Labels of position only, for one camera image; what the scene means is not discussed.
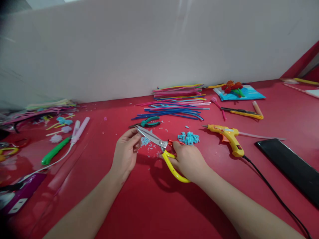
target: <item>green pliers handle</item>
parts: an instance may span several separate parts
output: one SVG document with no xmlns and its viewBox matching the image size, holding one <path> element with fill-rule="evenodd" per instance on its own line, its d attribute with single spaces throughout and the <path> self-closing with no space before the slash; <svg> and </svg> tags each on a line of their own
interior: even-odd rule
<svg viewBox="0 0 319 239">
<path fill-rule="evenodd" d="M 158 116 L 154 116 L 154 117 L 148 118 L 147 120 L 143 120 L 141 122 L 141 126 L 142 127 L 154 127 L 154 126 L 158 126 L 160 124 L 160 122 L 148 123 L 148 122 L 150 122 L 152 120 L 159 120 L 159 117 Z"/>
</svg>

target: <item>glue gun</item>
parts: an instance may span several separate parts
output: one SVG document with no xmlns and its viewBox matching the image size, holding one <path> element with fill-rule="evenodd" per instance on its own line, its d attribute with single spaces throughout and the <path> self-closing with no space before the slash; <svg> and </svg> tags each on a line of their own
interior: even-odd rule
<svg viewBox="0 0 319 239">
<path fill-rule="evenodd" d="M 244 151 L 242 147 L 240 146 L 239 142 L 235 138 L 237 135 L 239 135 L 238 129 L 230 129 L 225 126 L 220 126 L 220 125 L 214 125 L 214 124 L 209 124 L 209 125 L 202 125 L 203 127 L 209 129 L 212 132 L 219 133 L 223 136 L 222 142 L 229 142 L 230 146 L 232 147 L 232 154 L 235 157 L 243 157 L 244 156 Z"/>
</svg>

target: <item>blue plastic bag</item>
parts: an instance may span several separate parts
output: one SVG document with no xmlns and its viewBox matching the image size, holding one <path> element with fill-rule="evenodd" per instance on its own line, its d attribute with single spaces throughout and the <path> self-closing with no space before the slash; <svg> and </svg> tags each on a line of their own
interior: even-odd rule
<svg viewBox="0 0 319 239">
<path fill-rule="evenodd" d="M 224 100 L 257 100 L 257 99 L 265 99 L 266 97 L 263 96 L 261 93 L 256 91 L 252 86 L 250 85 L 243 85 L 243 88 L 241 89 L 242 93 L 245 97 L 238 97 L 238 94 L 235 92 L 231 92 L 229 94 L 225 94 L 225 92 L 222 90 L 221 87 L 215 88 L 214 91 L 219 95 L 221 101 Z"/>
</svg>

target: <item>red wall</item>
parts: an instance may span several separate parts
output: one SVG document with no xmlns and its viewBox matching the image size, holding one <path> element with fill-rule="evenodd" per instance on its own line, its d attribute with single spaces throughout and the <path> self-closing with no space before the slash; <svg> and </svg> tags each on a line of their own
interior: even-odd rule
<svg viewBox="0 0 319 239">
<path fill-rule="evenodd" d="M 319 41 L 314 44 L 292 67 L 289 68 L 283 75 L 282 78 L 297 77 L 298 74 L 308 65 L 308 63 L 316 56 L 319 52 Z M 306 77 L 306 80 L 319 81 L 319 67 L 310 72 Z"/>
</svg>

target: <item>smartphone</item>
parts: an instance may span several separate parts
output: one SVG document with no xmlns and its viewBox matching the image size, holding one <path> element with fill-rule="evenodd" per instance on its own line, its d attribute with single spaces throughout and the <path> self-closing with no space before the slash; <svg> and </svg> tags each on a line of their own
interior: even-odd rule
<svg viewBox="0 0 319 239">
<path fill-rule="evenodd" d="M 268 159 L 319 208 L 319 173 L 278 139 L 256 142 Z"/>
</svg>

